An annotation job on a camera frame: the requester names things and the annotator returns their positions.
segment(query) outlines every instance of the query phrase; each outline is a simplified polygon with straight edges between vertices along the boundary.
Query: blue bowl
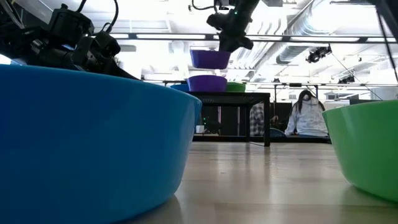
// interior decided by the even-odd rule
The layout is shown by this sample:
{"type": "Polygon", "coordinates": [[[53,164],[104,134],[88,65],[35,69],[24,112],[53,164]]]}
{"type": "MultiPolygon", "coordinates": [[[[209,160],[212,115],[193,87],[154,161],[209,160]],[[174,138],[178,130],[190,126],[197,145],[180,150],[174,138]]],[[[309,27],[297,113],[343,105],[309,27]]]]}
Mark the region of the blue bowl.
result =
{"type": "Polygon", "coordinates": [[[149,83],[0,65],[1,223],[112,223],[164,203],[200,111],[149,83]]]}
{"type": "Polygon", "coordinates": [[[188,86],[188,84],[177,84],[177,85],[172,85],[172,86],[170,86],[170,88],[172,88],[172,89],[174,89],[174,90],[184,91],[184,92],[188,92],[188,91],[189,91],[189,86],[188,86]]]}

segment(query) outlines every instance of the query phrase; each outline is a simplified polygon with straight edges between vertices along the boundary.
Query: purple bowl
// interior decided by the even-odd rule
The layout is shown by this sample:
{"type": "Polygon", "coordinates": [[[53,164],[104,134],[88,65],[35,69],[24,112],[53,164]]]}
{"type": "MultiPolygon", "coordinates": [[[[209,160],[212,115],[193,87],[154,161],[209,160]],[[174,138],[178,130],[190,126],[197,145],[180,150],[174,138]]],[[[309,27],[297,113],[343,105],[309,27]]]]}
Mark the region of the purple bowl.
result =
{"type": "Polygon", "coordinates": [[[226,69],[231,52],[214,50],[191,50],[192,65],[195,68],[226,69]]]}
{"type": "Polygon", "coordinates": [[[189,91],[223,92],[226,91],[226,78],[216,75],[197,75],[187,80],[189,91]]]}

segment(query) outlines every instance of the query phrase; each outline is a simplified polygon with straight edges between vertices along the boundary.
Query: green bowl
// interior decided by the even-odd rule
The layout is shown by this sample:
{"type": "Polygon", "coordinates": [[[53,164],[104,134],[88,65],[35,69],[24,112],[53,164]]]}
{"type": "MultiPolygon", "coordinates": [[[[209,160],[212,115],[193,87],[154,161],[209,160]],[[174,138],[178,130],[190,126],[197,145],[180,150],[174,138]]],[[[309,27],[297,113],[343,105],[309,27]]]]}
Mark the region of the green bowl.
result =
{"type": "Polygon", "coordinates": [[[398,100],[323,113],[343,174],[359,189],[398,202],[398,100]]]}
{"type": "Polygon", "coordinates": [[[229,82],[226,84],[227,92],[245,92],[246,85],[242,83],[229,82]]]}

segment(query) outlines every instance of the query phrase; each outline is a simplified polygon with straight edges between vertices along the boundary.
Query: person with long hair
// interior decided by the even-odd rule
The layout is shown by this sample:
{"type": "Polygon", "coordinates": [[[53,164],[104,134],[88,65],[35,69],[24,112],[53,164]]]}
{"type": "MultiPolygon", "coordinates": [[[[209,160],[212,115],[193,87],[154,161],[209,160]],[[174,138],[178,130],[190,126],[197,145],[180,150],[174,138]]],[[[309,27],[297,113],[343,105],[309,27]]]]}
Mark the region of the person with long hair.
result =
{"type": "Polygon", "coordinates": [[[295,130],[296,134],[303,137],[328,136],[325,120],[322,117],[324,111],[324,105],[310,91],[302,91],[290,112],[286,136],[295,134],[295,130]]]}

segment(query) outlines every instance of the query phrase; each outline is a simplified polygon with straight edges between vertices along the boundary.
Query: black table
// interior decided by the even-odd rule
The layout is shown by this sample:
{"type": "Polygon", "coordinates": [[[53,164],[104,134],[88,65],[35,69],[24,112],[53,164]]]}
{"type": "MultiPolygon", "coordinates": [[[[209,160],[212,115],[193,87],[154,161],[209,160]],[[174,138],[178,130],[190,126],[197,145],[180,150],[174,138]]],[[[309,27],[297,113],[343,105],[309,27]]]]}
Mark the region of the black table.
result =
{"type": "Polygon", "coordinates": [[[194,136],[194,141],[209,142],[251,142],[264,140],[264,146],[270,146],[269,137],[269,93],[208,93],[208,92],[188,92],[203,103],[203,106],[235,106],[246,109],[246,136],[194,136]],[[250,137],[250,110],[258,104],[264,103],[264,137],[250,137]]]}

